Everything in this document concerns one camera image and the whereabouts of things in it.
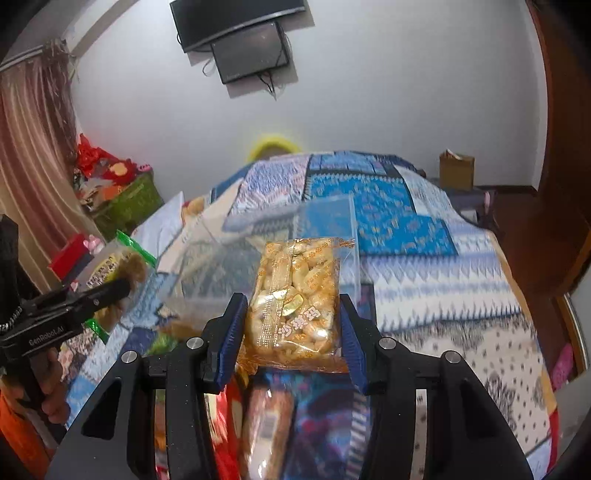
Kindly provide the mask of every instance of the clutter pile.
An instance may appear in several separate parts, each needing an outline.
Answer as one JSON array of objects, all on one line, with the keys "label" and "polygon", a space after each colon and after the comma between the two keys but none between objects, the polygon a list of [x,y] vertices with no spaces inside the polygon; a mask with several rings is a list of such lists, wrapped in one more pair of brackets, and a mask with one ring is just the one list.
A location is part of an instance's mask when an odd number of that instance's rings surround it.
[{"label": "clutter pile", "polygon": [[78,158],[74,168],[74,190],[87,212],[119,195],[139,173],[150,171],[149,165],[137,166],[130,159],[121,160],[99,147],[92,147],[80,134]]}]

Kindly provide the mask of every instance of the cardboard box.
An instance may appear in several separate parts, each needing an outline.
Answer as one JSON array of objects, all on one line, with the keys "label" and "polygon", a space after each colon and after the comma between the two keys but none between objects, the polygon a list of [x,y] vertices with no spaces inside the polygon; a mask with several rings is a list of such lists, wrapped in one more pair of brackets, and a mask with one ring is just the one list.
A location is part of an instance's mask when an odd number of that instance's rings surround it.
[{"label": "cardboard box", "polygon": [[472,190],[474,157],[446,150],[439,155],[439,186],[442,189]]}]

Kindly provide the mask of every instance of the blue gripper pad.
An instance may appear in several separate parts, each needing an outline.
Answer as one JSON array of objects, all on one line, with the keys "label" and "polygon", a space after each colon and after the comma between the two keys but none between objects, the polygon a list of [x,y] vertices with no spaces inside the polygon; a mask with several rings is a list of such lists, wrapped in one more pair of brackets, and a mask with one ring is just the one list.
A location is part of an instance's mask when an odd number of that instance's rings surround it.
[{"label": "blue gripper pad", "polygon": [[[232,300],[240,296],[240,302],[235,306],[231,312],[228,310],[232,306]],[[232,300],[228,304],[228,308],[224,312],[226,315],[231,315],[231,324],[228,329],[228,334],[222,343],[222,347],[219,351],[219,366],[217,370],[217,376],[215,383],[220,390],[223,390],[224,386],[230,381],[234,368],[236,365],[236,358],[238,357],[238,350],[242,343],[242,334],[244,332],[244,321],[246,318],[246,311],[248,309],[248,300],[246,296],[235,293],[232,296]]]},{"label": "blue gripper pad", "polygon": [[366,394],[368,387],[367,362],[363,349],[359,343],[359,339],[353,329],[353,324],[351,324],[351,317],[358,319],[359,316],[349,299],[349,301],[343,302],[343,297],[345,296],[346,295],[340,296],[339,309],[343,356],[347,362],[349,376],[351,377],[353,385],[355,385],[362,394]]}]

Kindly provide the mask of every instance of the blue patterned bedspread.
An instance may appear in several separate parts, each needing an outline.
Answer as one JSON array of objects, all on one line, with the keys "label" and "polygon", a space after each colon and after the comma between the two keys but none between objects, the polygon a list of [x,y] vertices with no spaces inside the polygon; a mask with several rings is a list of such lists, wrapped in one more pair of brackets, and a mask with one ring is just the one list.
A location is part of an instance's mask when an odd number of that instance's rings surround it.
[{"label": "blue patterned bedspread", "polygon": [[[505,276],[495,241],[462,219],[443,191],[395,155],[341,151],[253,163],[214,188],[207,203],[218,201],[239,179],[230,214],[351,194],[361,256],[361,314],[414,351],[437,356],[447,349],[460,352],[523,450],[547,441],[550,425],[541,388],[545,370],[535,329]],[[92,335],[69,342],[70,422],[119,353],[145,352],[156,328],[167,322],[155,296],[163,281],[163,274],[150,278],[144,301],[125,315],[107,345]],[[424,465],[421,409],[426,411],[426,405],[418,393],[413,478],[422,477]],[[362,417],[367,426],[369,416]],[[354,434],[352,429],[351,445]],[[343,461],[346,476],[356,478],[359,465],[350,452]]]}]

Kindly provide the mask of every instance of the clear plastic box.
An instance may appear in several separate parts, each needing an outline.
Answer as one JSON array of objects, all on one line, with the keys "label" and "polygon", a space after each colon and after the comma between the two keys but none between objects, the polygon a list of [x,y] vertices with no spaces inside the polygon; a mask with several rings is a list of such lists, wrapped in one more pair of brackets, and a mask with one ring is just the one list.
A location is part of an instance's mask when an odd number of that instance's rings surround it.
[{"label": "clear plastic box", "polygon": [[187,242],[159,298],[181,319],[202,330],[221,316],[234,292],[251,299],[267,242],[336,237],[354,240],[353,254],[340,265],[339,292],[361,297],[357,221],[350,195],[271,207],[225,219],[204,220],[207,235]]}]

